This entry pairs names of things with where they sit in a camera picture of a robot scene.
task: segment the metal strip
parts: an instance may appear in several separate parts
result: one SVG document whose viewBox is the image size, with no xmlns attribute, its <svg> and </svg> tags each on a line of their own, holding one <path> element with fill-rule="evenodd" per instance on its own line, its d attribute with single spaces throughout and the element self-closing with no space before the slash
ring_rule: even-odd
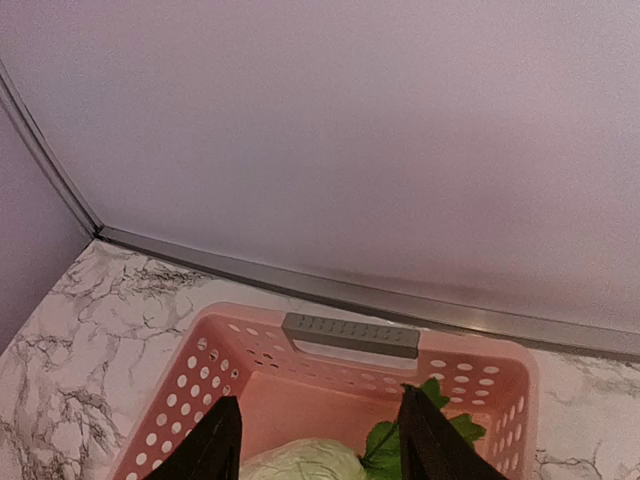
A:
<svg viewBox="0 0 640 480">
<path fill-rule="evenodd" d="M 547 350 L 640 360 L 640 335 L 415 297 L 194 250 L 105 227 L 100 239 L 181 266 L 364 315 L 438 330 L 508 338 Z"/>
<path fill-rule="evenodd" d="M 73 185 L 53 151 L 34 121 L 29 109 L 20 98 L 15 85 L 9 78 L 9 73 L 0 60 L 0 104 L 9 115 L 11 123 L 15 126 L 22 141 L 31 152 L 44 175 L 53 188 L 62 197 L 80 225 L 91 235 L 96 237 L 104 226 L 98 216 L 91 210 L 87 202 L 82 198 L 78 189 Z"/>
</svg>

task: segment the marble countertop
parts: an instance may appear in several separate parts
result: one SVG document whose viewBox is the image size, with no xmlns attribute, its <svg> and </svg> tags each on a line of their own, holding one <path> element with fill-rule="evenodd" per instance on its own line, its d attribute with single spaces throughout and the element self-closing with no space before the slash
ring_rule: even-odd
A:
<svg viewBox="0 0 640 480">
<path fill-rule="evenodd" d="M 0 479 L 106 479 L 182 335 L 218 301 L 362 318 L 95 241 L 0 357 Z M 532 353 L 537 478 L 640 479 L 640 365 Z"/>
</svg>

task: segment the pink plastic basket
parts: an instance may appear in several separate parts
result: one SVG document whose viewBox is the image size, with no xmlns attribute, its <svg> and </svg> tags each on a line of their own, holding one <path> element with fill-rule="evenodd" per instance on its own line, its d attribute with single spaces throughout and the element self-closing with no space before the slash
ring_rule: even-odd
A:
<svg viewBox="0 0 640 480">
<path fill-rule="evenodd" d="M 373 425 L 395 418 L 401 383 L 420 384 L 429 377 L 438 378 L 443 393 L 451 397 L 445 407 L 447 416 L 468 412 L 487 428 L 485 438 L 476 444 L 483 458 L 508 478 L 531 477 L 538 380 L 535 362 L 523 347 L 379 325 L 357 324 L 353 329 L 349 322 L 352 331 L 346 333 L 351 338 L 373 335 L 386 342 L 381 348 L 396 337 L 405 338 L 407 332 L 416 337 L 417 360 L 409 369 L 372 365 L 302 351 L 292 332 L 283 329 L 285 316 L 229 303 L 203 310 L 167 367 L 110 478 L 144 478 L 223 395 L 239 399 L 243 459 L 311 437 L 332 438 L 362 452 Z M 322 335 L 317 340 L 327 343 Z M 404 354 L 409 347 L 393 348 Z M 385 355 L 369 357 L 367 362 Z"/>
</svg>

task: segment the gray handle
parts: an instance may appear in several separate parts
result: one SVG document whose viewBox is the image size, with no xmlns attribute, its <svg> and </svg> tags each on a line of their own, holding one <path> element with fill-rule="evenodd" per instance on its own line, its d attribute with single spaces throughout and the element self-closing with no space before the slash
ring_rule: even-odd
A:
<svg viewBox="0 0 640 480">
<path fill-rule="evenodd" d="M 401 358 L 418 358 L 418 330 L 298 313 L 287 313 L 282 329 L 292 340 Z"/>
</svg>

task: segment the leafy green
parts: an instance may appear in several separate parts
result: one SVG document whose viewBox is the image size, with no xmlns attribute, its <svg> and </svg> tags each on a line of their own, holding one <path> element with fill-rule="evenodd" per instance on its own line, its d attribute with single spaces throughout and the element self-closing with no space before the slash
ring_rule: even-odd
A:
<svg viewBox="0 0 640 480">
<path fill-rule="evenodd" d="M 440 382 L 435 378 L 427 380 L 420 389 L 429 400 L 442 409 L 449 403 L 449 397 L 441 394 Z M 473 442 L 483 437 L 486 430 L 471 421 L 471 415 L 464 413 L 450 420 L 465 441 L 473 447 Z M 365 454 L 360 463 L 371 480 L 399 480 L 402 478 L 400 461 L 400 429 L 398 421 L 379 422 L 367 436 Z"/>
<path fill-rule="evenodd" d="M 468 413 L 453 417 L 449 419 L 449 422 L 472 448 L 473 442 L 484 437 L 485 433 L 487 433 L 487 429 L 482 425 L 473 423 L 471 415 Z"/>
</svg>

